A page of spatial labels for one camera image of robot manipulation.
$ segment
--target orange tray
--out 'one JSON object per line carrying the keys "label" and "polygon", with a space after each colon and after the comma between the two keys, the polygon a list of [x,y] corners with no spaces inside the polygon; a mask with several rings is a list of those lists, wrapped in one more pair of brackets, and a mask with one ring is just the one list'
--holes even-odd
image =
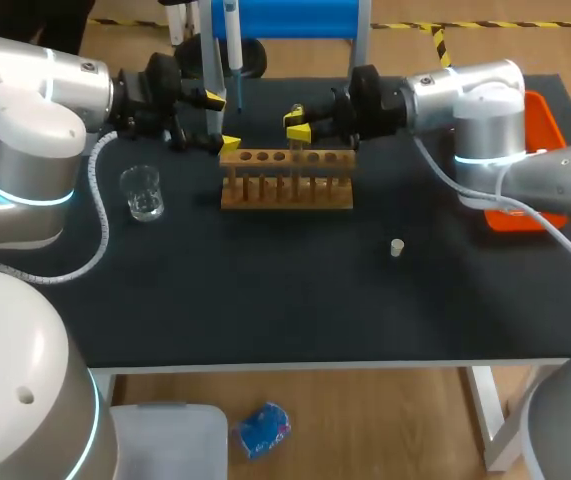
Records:
{"label": "orange tray", "polygon": [[[528,153],[538,150],[556,150],[567,144],[558,129],[556,121],[545,98],[536,92],[525,92],[525,147]],[[556,228],[562,228],[568,221],[565,215],[543,213]],[[544,228],[532,217],[523,212],[501,212],[486,210],[485,220],[496,232],[535,232]]]}

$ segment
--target black tabletop mat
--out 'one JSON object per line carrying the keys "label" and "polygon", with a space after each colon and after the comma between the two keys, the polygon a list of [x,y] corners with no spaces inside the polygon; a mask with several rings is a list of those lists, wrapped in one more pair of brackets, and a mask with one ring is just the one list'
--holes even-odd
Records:
{"label": "black tabletop mat", "polygon": [[[246,147],[284,146],[283,113],[338,82],[248,80],[245,113],[231,113],[226,132]],[[527,83],[571,144],[560,79]],[[435,154],[447,150],[438,137],[427,139]],[[161,171],[166,212],[152,224],[132,222],[118,190],[136,163]],[[546,236],[484,233],[404,135],[364,144],[358,164],[351,212],[221,212],[216,158],[119,140],[99,166],[105,258],[80,280],[39,289],[92,367],[571,355],[564,250]],[[83,264],[99,234],[86,184],[83,171],[54,245],[0,259],[51,275]],[[398,259],[394,238],[406,244]]]}

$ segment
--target white cable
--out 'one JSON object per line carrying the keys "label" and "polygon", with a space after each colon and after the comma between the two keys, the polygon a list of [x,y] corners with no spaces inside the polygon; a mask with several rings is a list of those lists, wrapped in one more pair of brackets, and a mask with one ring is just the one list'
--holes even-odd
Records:
{"label": "white cable", "polygon": [[107,212],[105,211],[105,206],[103,205],[103,200],[101,199],[101,194],[98,189],[98,182],[96,180],[96,161],[98,160],[98,157],[103,147],[116,138],[118,138],[118,134],[116,132],[108,133],[103,138],[101,138],[92,149],[92,153],[89,157],[87,165],[89,188],[90,191],[92,192],[92,198],[94,199],[94,204],[96,205],[96,212],[98,213],[98,220],[100,221],[101,224],[101,241],[98,245],[96,253],[89,260],[89,262],[87,262],[78,270],[75,270],[66,275],[59,275],[57,277],[41,277],[38,275],[32,275],[17,270],[15,268],[8,267],[7,265],[3,265],[2,263],[0,263],[0,272],[12,275],[16,278],[19,278],[20,280],[29,283],[35,283],[38,285],[56,285],[59,283],[69,282],[70,280],[74,280],[80,277],[81,275],[86,274],[96,266],[96,264],[101,260],[101,258],[103,258],[103,255],[107,250],[107,244],[109,242],[109,222],[107,220]]}
{"label": "white cable", "polygon": [[472,197],[472,198],[479,198],[482,200],[490,200],[499,204],[502,204],[506,207],[511,207],[512,209],[515,210],[522,210],[525,213],[527,213],[529,216],[531,216],[532,218],[534,218],[538,223],[540,223],[543,227],[545,227],[545,229],[556,239],[558,240],[558,242],[565,248],[567,249],[567,251],[569,251],[569,253],[571,253],[571,241],[565,236],[563,235],[560,230],[558,230],[554,225],[552,225],[550,223],[549,220],[547,220],[543,215],[541,215],[540,213],[538,213],[536,210],[534,210],[532,207],[530,207],[529,205],[520,202],[514,198],[509,198],[509,197],[503,197],[503,196],[498,196],[498,195],[494,195],[491,193],[485,193],[485,192],[479,192],[476,190],[471,190],[469,188],[463,187],[462,185],[459,185],[458,183],[456,183],[454,180],[452,180],[451,178],[449,178],[447,176],[447,174],[445,174],[445,172],[443,172],[443,170],[441,170],[441,168],[438,166],[438,164],[434,161],[434,159],[432,158],[432,156],[429,154],[429,152],[427,151],[427,148],[425,148],[425,144],[423,143],[423,141],[418,138],[418,137],[414,137],[414,142],[416,143],[416,146],[418,147],[418,149],[420,150],[421,154],[423,155],[423,157],[425,158],[425,160],[427,161],[427,163],[429,164],[429,166],[432,168],[432,170],[434,170],[434,173],[436,173],[436,175],[438,176],[438,178],[440,178],[443,182],[445,182],[445,184],[452,188],[453,190],[457,191],[458,193],[460,193],[461,195],[467,196],[467,197]]}

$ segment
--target blue chair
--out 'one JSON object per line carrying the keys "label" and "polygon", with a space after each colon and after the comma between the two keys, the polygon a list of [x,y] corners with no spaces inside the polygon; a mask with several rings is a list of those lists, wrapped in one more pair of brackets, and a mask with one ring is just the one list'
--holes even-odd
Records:
{"label": "blue chair", "polygon": [[[347,77],[367,63],[371,0],[238,0],[243,38],[352,40]],[[204,86],[226,98],[218,45],[225,39],[223,0],[199,0]],[[222,112],[207,112],[209,133],[221,133]]]}

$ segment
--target yellow black tape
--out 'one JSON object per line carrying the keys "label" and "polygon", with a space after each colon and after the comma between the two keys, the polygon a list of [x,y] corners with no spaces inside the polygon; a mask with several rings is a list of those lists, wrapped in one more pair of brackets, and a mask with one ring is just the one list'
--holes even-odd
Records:
{"label": "yellow black tape", "polygon": [[441,67],[451,67],[452,61],[449,58],[449,53],[447,53],[447,48],[445,48],[445,30],[438,27],[432,27],[431,34],[434,39],[436,53],[438,53],[438,59],[441,62]]}
{"label": "yellow black tape", "polygon": [[[92,18],[90,25],[117,25],[121,27],[148,27],[168,28],[166,23],[148,22],[145,20],[113,20],[111,18]],[[502,22],[502,21],[477,21],[477,22],[400,22],[400,23],[372,23],[373,30],[408,30],[418,29],[431,33],[434,46],[443,68],[452,65],[449,53],[445,48],[446,28],[571,28],[571,22]]]}
{"label": "yellow black tape", "polygon": [[148,28],[168,28],[167,23],[148,22],[146,20],[113,20],[111,18],[91,18],[87,21],[89,25],[115,25],[118,27],[148,27]]}
{"label": "yellow black tape", "polygon": [[372,23],[374,30],[407,30],[417,28],[430,31],[432,28],[571,28],[571,22],[401,22]]}
{"label": "yellow black tape", "polygon": [[[90,25],[116,25],[119,27],[167,28],[167,23],[148,22],[146,20],[114,20],[111,18],[92,18]],[[432,28],[571,28],[571,22],[400,22],[372,23],[374,30],[407,30],[417,28],[430,31]]]}

